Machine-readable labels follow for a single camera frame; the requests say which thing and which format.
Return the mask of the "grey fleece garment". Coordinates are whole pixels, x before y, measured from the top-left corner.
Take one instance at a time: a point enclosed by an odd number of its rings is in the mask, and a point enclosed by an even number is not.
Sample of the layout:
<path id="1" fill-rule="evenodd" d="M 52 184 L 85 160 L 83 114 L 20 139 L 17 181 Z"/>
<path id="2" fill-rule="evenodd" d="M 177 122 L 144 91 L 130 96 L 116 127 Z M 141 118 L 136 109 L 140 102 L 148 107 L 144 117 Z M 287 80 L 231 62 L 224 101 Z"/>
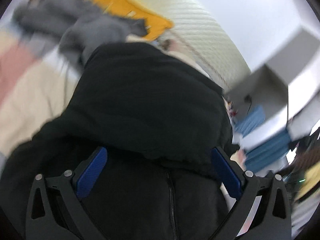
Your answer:
<path id="1" fill-rule="evenodd" d="M 148 33 L 144 19 L 114 16 L 86 0 L 40 0 L 20 5 L 13 18 L 28 32 L 58 39 L 61 53 L 81 66 L 100 45 L 124 43 L 130 34 Z"/>

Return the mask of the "black puffer jacket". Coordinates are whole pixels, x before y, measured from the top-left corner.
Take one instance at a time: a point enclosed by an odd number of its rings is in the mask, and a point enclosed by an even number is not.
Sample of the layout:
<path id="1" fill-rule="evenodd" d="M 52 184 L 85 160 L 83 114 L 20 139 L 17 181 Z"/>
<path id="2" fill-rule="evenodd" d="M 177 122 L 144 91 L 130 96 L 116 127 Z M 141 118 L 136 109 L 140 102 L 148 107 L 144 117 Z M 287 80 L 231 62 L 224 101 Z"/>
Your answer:
<path id="1" fill-rule="evenodd" d="M 1 177 L 1 239 L 25 239 L 37 174 L 76 169 L 99 147 L 107 162 L 81 199 L 106 239 L 208 239 L 228 209 L 210 161 L 232 155 L 221 88 L 147 43 L 97 48 L 63 113 L 15 148 Z"/>

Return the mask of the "blue striped pillow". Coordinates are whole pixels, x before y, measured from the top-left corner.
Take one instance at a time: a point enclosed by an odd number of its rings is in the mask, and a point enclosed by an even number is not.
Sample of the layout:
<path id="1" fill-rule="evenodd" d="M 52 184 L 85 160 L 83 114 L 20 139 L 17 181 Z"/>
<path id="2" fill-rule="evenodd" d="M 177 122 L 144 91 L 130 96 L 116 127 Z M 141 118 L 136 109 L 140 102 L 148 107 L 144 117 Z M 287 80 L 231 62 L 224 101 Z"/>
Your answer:
<path id="1" fill-rule="evenodd" d="M 234 130 L 247 136 L 265 121 L 266 115 L 262 105 L 257 105 L 247 116 L 234 124 Z"/>

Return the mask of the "patchwork pastel bed quilt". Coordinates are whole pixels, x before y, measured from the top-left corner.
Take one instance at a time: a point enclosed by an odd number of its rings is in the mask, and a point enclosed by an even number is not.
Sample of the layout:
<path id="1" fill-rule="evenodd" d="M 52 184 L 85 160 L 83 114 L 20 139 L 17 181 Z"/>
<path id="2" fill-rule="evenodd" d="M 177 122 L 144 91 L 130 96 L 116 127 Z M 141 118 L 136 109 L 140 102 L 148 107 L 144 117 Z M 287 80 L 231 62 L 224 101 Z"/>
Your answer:
<path id="1" fill-rule="evenodd" d="M 36 56 L 1 30 L 1 165 L 68 105 L 80 73 L 54 48 Z"/>

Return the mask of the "cream quilted headboard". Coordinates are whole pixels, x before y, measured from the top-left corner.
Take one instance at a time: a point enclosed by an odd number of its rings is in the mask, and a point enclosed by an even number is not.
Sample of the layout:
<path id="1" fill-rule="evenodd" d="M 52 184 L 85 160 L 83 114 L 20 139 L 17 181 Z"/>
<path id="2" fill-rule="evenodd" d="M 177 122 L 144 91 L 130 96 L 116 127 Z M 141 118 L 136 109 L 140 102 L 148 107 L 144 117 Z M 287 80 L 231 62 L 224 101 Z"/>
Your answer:
<path id="1" fill-rule="evenodd" d="M 171 20 L 162 39 L 177 41 L 224 90 L 229 91 L 251 71 L 236 45 L 197 0 L 138 0 Z"/>

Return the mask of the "yellow cushion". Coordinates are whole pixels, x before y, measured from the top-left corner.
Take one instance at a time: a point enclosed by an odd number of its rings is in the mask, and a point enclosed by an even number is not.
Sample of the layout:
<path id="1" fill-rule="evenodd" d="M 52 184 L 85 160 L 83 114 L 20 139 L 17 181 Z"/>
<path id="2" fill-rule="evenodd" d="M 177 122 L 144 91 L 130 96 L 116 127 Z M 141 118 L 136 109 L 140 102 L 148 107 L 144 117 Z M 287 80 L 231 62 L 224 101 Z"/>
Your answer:
<path id="1" fill-rule="evenodd" d="M 138 0 L 91 0 L 105 12 L 128 18 L 129 20 L 143 19 L 147 34 L 143 37 L 153 41 L 166 30 L 174 27 L 171 20 L 146 8 Z"/>

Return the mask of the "grey wall shelf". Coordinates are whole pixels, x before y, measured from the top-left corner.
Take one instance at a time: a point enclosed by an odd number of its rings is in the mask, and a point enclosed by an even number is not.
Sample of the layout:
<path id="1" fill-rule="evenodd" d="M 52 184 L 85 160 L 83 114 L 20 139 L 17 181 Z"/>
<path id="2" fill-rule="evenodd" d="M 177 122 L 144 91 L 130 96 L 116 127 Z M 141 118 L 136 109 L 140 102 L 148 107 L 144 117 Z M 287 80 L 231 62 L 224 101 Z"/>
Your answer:
<path id="1" fill-rule="evenodd" d="M 234 123 L 262 105 L 266 118 L 256 129 L 265 129 L 285 126 L 318 91 L 319 34 L 300 28 L 226 96 Z"/>

